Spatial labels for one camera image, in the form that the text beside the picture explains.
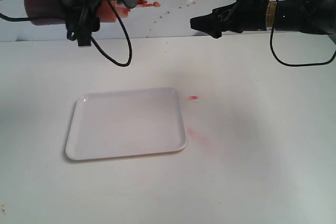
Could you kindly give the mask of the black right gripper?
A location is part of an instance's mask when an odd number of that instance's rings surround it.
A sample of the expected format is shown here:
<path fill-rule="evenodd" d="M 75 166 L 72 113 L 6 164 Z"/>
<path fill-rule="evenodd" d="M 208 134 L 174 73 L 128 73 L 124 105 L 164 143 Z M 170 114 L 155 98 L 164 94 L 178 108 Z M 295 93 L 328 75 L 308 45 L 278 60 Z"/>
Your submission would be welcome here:
<path fill-rule="evenodd" d="M 211 14 L 190 19 L 193 30 L 219 38 L 223 32 L 267 31 L 275 23 L 278 3 L 269 0 L 237 0 Z"/>

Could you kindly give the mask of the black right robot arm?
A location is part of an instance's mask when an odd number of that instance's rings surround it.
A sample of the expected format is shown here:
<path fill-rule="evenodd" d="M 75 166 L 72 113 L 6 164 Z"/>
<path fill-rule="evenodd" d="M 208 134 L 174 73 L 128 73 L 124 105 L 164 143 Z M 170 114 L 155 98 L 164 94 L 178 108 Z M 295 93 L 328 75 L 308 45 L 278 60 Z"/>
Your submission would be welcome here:
<path fill-rule="evenodd" d="M 227 31 L 269 29 L 330 35 L 335 34 L 335 0 L 236 0 L 191 18 L 190 26 L 216 39 Z"/>

